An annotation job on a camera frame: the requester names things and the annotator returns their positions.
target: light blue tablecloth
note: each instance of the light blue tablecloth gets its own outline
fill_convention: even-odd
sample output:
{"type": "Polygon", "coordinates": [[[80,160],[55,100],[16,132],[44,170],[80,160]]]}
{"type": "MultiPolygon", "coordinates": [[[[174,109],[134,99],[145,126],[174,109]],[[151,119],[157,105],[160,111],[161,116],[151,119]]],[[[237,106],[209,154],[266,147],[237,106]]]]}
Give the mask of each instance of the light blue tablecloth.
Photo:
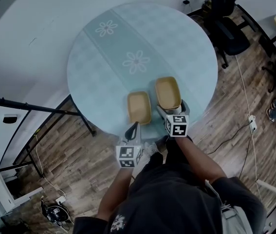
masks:
{"type": "Polygon", "coordinates": [[[152,122],[143,138],[166,134],[156,112],[155,81],[174,76],[198,120],[214,93],[218,64],[202,28],[183,13],[154,3],[124,4],[99,15],[77,36],[68,61],[68,85],[79,110],[115,135],[129,123],[127,95],[148,92],[152,122]]]}

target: power strip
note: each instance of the power strip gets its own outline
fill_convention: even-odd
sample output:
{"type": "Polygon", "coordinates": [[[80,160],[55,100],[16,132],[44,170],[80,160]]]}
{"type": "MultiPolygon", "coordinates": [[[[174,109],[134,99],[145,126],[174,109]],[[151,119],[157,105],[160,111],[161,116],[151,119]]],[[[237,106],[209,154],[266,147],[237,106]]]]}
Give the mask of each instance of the power strip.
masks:
{"type": "Polygon", "coordinates": [[[250,123],[249,126],[251,133],[253,133],[255,130],[257,130],[256,117],[254,115],[250,115],[248,117],[248,121],[250,123]]]}
{"type": "Polygon", "coordinates": [[[61,205],[64,201],[66,201],[66,198],[64,196],[61,196],[56,199],[58,205],[61,205]]]}

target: chair leg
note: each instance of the chair leg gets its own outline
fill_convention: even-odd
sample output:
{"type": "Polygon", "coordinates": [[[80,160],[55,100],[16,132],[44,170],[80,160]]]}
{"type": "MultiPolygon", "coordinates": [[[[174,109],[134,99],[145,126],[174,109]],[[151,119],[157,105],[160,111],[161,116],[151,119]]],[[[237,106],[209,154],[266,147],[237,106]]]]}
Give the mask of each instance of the chair leg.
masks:
{"type": "Polygon", "coordinates": [[[218,48],[220,55],[222,56],[224,60],[224,64],[222,64],[222,68],[227,68],[229,66],[229,63],[227,62],[226,55],[223,49],[218,48]]]}
{"type": "Polygon", "coordinates": [[[261,69],[262,69],[262,70],[266,70],[266,71],[267,71],[270,75],[272,75],[273,78],[274,78],[273,87],[272,87],[271,89],[268,89],[268,92],[271,93],[271,92],[274,91],[275,86],[276,86],[276,84],[275,84],[275,78],[276,78],[276,77],[275,77],[275,73],[274,73],[273,70],[268,69],[268,68],[266,68],[266,67],[261,67],[261,69]]]}
{"type": "Polygon", "coordinates": [[[275,77],[275,73],[274,73],[273,70],[268,69],[268,68],[266,68],[266,67],[261,67],[261,69],[262,69],[262,70],[266,70],[270,75],[272,75],[273,77],[275,77]]]}
{"type": "Polygon", "coordinates": [[[271,89],[268,89],[268,92],[271,93],[274,91],[274,89],[275,89],[275,81],[273,82],[273,87],[271,89]]]}

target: white cable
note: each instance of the white cable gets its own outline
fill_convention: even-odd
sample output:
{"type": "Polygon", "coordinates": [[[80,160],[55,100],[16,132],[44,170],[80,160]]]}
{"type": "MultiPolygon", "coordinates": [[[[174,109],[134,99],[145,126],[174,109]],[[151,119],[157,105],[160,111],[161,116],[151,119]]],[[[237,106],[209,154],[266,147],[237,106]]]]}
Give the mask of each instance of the white cable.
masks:
{"type": "MultiPolygon", "coordinates": [[[[237,61],[237,65],[239,67],[239,60],[237,59],[236,55],[235,55],[235,58],[236,58],[236,61],[237,61]]],[[[246,97],[246,102],[247,102],[247,107],[248,107],[248,116],[250,116],[249,103],[248,103],[248,98],[247,98],[247,94],[246,94],[245,83],[244,83],[243,75],[241,74],[240,67],[239,67],[239,73],[240,73],[240,78],[241,78],[241,81],[242,81],[243,87],[244,87],[244,92],[245,92],[245,97],[246,97]]]]}
{"type": "MultiPolygon", "coordinates": [[[[40,158],[39,158],[39,155],[38,155],[38,152],[37,152],[37,146],[38,146],[38,145],[36,145],[36,154],[37,154],[37,158],[38,158],[39,163],[40,163],[41,174],[43,175],[44,172],[43,172],[43,168],[42,168],[42,165],[41,165],[41,162],[40,162],[40,158]]],[[[45,176],[44,176],[44,179],[45,179],[53,188],[55,188],[55,189],[58,190],[58,191],[61,191],[61,192],[64,194],[64,198],[66,198],[66,193],[65,193],[64,191],[62,191],[60,188],[58,188],[58,187],[54,186],[52,183],[50,183],[50,182],[48,181],[48,179],[46,179],[45,176]]]]}
{"type": "Polygon", "coordinates": [[[259,190],[259,186],[258,186],[258,183],[257,183],[257,155],[256,155],[256,151],[255,151],[255,142],[254,142],[254,138],[253,138],[253,136],[251,135],[251,140],[253,141],[253,147],[254,147],[254,154],[255,154],[255,168],[256,168],[256,171],[255,171],[255,173],[256,173],[256,185],[257,185],[257,189],[258,189],[258,192],[259,192],[259,196],[260,196],[260,200],[261,200],[261,202],[262,202],[262,198],[261,198],[261,193],[260,193],[260,190],[259,190]]]}
{"type": "MultiPolygon", "coordinates": [[[[250,110],[249,110],[249,103],[248,103],[248,98],[247,98],[247,93],[246,93],[246,88],[245,88],[245,83],[244,83],[244,80],[243,80],[243,75],[241,74],[241,70],[240,70],[240,66],[239,66],[239,59],[237,58],[237,56],[235,55],[235,58],[236,58],[236,61],[237,61],[237,65],[239,67],[239,73],[240,73],[240,78],[241,78],[241,81],[243,83],[243,87],[244,87],[244,92],[245,92],[245,97],[246,97],[246,101],[247,101],[247,108],[248,108],[248,115],[250,116],[250,110]]],[[[257,183],[257,155],[256,155],[256,150],[255,150],[255,142],[254,142],[254,138],[253,138],[253,135],[251,135],[251,140],[253,142],[253,147],[254,147],[254,155],[255,155],[255,174],[256,174],[256,186],[257,186],[257,189],[258,189],[258,192],[259,192],[259,196],[260,196],[260,200],[262,201],[262,198],[261,198],[261,193],[260,193],[260,190],[259,190],[259,186],[258,186],[258,183],[257,183]]]]}

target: shoe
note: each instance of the shoe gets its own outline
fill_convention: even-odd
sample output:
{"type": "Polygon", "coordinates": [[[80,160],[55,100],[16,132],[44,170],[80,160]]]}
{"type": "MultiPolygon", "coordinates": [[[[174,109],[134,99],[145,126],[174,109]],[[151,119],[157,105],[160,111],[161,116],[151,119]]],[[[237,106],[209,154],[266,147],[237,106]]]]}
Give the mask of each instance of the shoe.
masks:
{"type": "Polygon", "coordinates": [[[145,142],[143,154],[147,155],[148,157],[151,157],[155,153],[159,153],[155,142],[151,144],[149,144],[148,142],[145,142]]]}
{"type": "Polygon", "coordinates": [[[276,108],[275,102],[276,102],[276,99],[273,99],[272,103],[271,103],[271,106],[270,106],[271,109],[275,109],[276,108]]]}
{"type": "Polygon", "coordinates": [[[269,118],[269,120],[273,123],[275,120],[270,117],[271,109],[268,108],[267,110],[265,110],[265,113],[266,113],[267,117],[269,118]]]}

